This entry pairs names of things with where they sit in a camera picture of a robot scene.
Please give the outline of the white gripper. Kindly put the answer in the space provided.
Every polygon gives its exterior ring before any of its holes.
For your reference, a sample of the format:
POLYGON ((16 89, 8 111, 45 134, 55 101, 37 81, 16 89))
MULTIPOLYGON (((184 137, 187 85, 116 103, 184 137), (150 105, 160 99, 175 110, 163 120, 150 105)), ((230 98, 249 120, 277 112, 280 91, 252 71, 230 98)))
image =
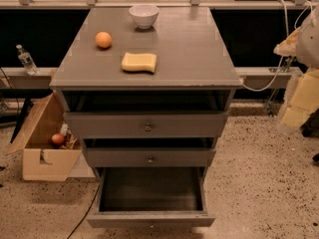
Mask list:
MULTIPOLYGON (((277 44, 273 53, 279 56, 300 57, 298 50, 301 28, 295 29, 277 44)), ((277 128, 290 133, 302 127, 319 109, 319 69, 309 69, 302 76, 292 76, 284 95, 284 104, 278 114, 277 128)))

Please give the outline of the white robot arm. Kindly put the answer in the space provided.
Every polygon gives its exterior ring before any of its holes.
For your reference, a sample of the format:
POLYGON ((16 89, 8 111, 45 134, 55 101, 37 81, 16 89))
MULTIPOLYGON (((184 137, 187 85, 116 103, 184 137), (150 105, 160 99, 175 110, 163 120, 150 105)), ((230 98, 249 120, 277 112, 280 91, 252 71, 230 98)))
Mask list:
POLYGON ((290 132, 302 127, 319 110, 319 6, 273 52, 295 57, 307 67, 305 74, 289 80, 278 115, 280 130, 290 132))

